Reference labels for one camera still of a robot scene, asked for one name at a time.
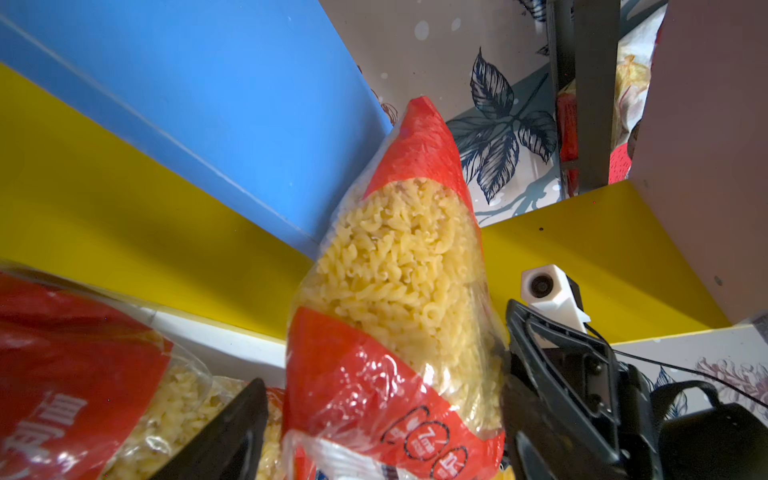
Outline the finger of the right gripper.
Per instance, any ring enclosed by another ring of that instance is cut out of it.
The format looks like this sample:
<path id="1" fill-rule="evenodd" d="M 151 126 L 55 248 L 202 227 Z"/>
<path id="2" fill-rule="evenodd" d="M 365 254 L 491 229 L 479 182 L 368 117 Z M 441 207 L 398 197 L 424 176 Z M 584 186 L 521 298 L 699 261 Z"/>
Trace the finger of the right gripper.
<path id="1" fill-rule="evenodd" d="M 505 318 L 511 349 L 545 410 L 601 463 L 618 464 L 618 374 L 608 344 L 516 300 Z"/>

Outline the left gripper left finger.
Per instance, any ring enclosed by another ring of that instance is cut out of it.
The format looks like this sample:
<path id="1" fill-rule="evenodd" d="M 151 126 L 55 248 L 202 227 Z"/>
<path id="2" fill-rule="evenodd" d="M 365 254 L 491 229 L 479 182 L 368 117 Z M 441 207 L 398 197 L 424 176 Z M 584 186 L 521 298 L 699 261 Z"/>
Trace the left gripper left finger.
<path id="1" fill-rule="evenodd" d="M 267 389 L 254 379 L 151 480 L 254 479 L 267 421 Z"/>

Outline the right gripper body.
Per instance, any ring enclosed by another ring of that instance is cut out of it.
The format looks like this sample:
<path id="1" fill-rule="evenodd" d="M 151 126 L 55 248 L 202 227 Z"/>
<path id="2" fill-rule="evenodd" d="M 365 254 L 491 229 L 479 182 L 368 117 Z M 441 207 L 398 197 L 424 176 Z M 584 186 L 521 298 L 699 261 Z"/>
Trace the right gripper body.
<path id="1" fill-rule="evenodd" d="M 661 479 L 650 392 L 639 370 L 611 356 L 582 356 L 577 438 L 606 479 Z"/>

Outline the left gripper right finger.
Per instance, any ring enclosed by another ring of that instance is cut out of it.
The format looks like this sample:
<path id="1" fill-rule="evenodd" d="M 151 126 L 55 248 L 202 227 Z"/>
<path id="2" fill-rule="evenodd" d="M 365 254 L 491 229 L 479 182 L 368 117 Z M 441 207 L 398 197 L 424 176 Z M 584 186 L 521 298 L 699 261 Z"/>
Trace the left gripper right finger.
<path id="1" fill-rule="evenodd" d="M 571 400 L 546 400 L 522 365 L 505 375 L 503 464 L 516 479 L 604 479 L 606 443 Z"/>

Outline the red macaroni bag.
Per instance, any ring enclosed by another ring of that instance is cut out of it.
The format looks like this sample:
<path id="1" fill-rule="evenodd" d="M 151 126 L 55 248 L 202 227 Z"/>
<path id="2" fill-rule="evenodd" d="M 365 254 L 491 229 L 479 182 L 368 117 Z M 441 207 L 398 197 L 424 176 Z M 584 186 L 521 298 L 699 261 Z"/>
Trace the red macaroni bag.
<path id="1" fill-rule="evenodd" d="M 490 479 L 503 337 L 459 152 L 411 100 L 347 190 L 292 305 L 290 479 Z"/>

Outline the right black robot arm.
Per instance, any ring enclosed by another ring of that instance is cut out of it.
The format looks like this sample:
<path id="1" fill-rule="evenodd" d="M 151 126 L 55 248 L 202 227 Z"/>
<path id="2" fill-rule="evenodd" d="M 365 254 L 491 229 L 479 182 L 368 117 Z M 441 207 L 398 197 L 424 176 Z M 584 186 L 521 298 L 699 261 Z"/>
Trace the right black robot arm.
<path id="1" fill-rule="evenodd" d="M 505 457 L 516 478 L 766 478 L 766 425 L 712 383 L 653 387 L 603 338 L 516 300 L 505 319 Z"/>

